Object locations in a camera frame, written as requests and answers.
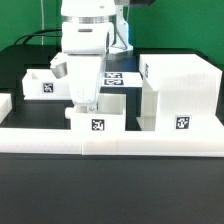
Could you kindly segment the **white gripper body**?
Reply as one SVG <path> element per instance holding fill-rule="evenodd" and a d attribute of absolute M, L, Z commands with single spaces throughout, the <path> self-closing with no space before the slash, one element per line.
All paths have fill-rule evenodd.
<path fill-rule="evenodd" d="M 74 105 L 97 104 L 105 68 L 105 55 L 67 56 L 68 84 Z"/>

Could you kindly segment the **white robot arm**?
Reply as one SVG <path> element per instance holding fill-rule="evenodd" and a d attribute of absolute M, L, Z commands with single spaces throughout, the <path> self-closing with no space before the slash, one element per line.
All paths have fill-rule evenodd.
<path fill-rule="evenodd" d="M 125 7 L 148 7 L 156 0 L 62 0 L 61 51 L 50 62 L 56 78 L 68 78 L 74 105 L 95 110 L 106 59 L 133 50 Z"/>

